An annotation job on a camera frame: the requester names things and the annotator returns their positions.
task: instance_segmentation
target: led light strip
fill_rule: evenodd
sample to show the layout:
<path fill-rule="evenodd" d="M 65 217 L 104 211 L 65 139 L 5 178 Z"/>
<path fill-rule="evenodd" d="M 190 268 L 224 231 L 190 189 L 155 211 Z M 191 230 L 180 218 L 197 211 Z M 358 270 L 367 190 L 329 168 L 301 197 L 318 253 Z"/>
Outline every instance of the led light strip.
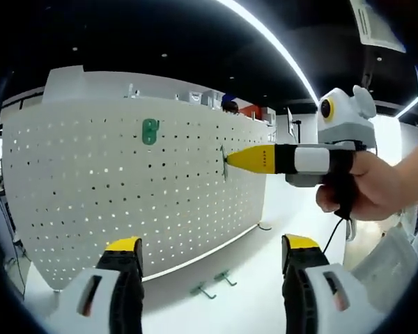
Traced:
<path fill-rule="evenodd" d="M 411 101 L 402 111 L 395 115 L 395 118 L 400 118 L 402 115 L 407 113 L 411 108 L 413 108 L 418 103 L 418 97 L 415 100 Z"/>
<path fill-rule="evenodd" d="M 288 64 L 293 68 L 296 75 L 299 77 L 300 81 L 305 86 L 308 94 L 313 99 L 316 106 L 319 104 L 319 100 L 314 92 L 311 84 L 308 82 L 307 77 L 300 69 L 299 65 L 295 62 L 294 58 L 290 55 L 288 50 L 280 43 L 277 37 L 255 16 L 248 12 L 241 5 L 236 3 L 234 0 L 216 0 L 222 5 L 225 5 L 227 8 L 231 9 L 233 12 L 245 19 L 249 24 L 251 24 L 259 33 L 261 33 L 265 38 L 277 49 L 277 51 L 286 59 Z"/>

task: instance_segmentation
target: cable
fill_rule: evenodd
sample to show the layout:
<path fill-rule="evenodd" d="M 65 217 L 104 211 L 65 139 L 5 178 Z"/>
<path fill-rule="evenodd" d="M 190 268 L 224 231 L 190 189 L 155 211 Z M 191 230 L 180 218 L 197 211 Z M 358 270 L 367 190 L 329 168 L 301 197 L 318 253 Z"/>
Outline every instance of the cable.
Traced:
<path fill-rule="evenodd" d="M 330 245 L 330 242 L 332 241 L 332 239 L 333 239 L 333 236 L 334 236 L 334 233 L 336 232 L 336 230 L 337 230 L 337 228 L 338 228 L 338 226 L 339 225 L 341 225 L 341 223 L 342 223 L 342 221 L 343 221 L 344 219 L 343 218 L 341 218 L 338 222 L 337 222 L 337 224 L 336 224 L 336 226 L 334 227 L 334 230 L 333 230 L 333 232 L 332 232 L 332 235 L 330 235 L 330 238 L 328 239 L 328 242 L 327 242 L 327 245 L 325 246 L 325 248 L 323 249 L 323 252 L 322 253 L 324 253 L 325 254 L 325 251 L 327 251 L 327 248 L 328 248 L 328 246 Z"/>
<path fill-rule="evenodd" d="M 1 210 L 1 213 L 3 214 L 3 217 L 5 218 L 6 227 L 8 228 L 9 236 L 11 238 L 11 242 L 13 243 L 15 259 L 17 260 L 17 268 L 19 269 L 19 275 L 20 275 L 20 279 L 22 280 L 22 285 L 23 285 L 22 294 L 23 294 L 23 298 L 25 298 L 26 284 L 25 284 L 25 280 L 23 279 L 22 270 L 20 269 L 19 255 L 17 254 L 17 249 L 14 244 L 13 231 L 11 230 L 11 227 L 10 227 L 10 221 L 9 221 L 8 215 L 5 213 L 5 210 L 3 210 L 2 205 L 3 203 L 0 199 L 0 210 Z"/>
<path fill-rule="evenodd" d="M 258 228 L 260 228 L 262 231 L 271 231 L 271 230 L 272 230 L 272 227 L 270 227 L 270 228 L 262 228 L 262 227 L 260 226 L 260 223 L 258 223 L 258 224 L 257 224 L 257 226 L 258 226 Z"/>

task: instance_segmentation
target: blue object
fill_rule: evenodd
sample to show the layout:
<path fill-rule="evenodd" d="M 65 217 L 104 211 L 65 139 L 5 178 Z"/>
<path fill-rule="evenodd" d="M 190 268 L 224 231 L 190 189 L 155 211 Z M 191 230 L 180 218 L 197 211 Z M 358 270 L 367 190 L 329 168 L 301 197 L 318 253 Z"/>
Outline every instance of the blue object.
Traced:
<path fill-rule="evenodd" d="M 235 96 L 229 95 L 229 94 L 225 94 L 222 97 L 222 102 L 233 101 L 234 99 L 235 99 Z"/>

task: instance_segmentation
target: pegboard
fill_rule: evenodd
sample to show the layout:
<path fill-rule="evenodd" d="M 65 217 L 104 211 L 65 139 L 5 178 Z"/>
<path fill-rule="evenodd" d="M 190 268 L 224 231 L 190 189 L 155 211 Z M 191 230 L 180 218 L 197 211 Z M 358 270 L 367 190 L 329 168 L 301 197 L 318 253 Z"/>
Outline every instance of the pegboard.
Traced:
<path fill-rule="evenodd" d="M 142 122 L 160 121 L 154 145 Z M 274 131 L 244 116 L 151 98 L 25 108 L 3 125 L 3 176 L 29 257 L 63 289 L 105 246 L 143 239 L 145 276 L 201 256 L 259 222 L 265 176 L 229 168 L 227 152 Z"/>

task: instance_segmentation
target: ceiling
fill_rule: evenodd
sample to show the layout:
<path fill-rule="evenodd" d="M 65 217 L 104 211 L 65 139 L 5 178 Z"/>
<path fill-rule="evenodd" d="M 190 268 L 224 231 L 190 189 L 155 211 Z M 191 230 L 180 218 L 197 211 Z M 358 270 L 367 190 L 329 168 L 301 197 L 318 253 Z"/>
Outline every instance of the ceiling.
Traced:
<path fill-rule="evenodd" d="M 33 1 L 1 3 L 0 83 L 7 97 L 44 86 L 52 68 L 154 74 L 200 84 L 278 113 L 313 113 L 309 94 L 274 47 L 215 0 Z M 373 64 L 375 100 L 402 108 L 418 96 L 405 54 L 359 41 L 344 0 L 238 0 L 282 42 L 318 97 L 347 93 Z M 380 113 L 398 110 L 383 106 Z M 418 109 L 403 121 L 418 123 Z"/>

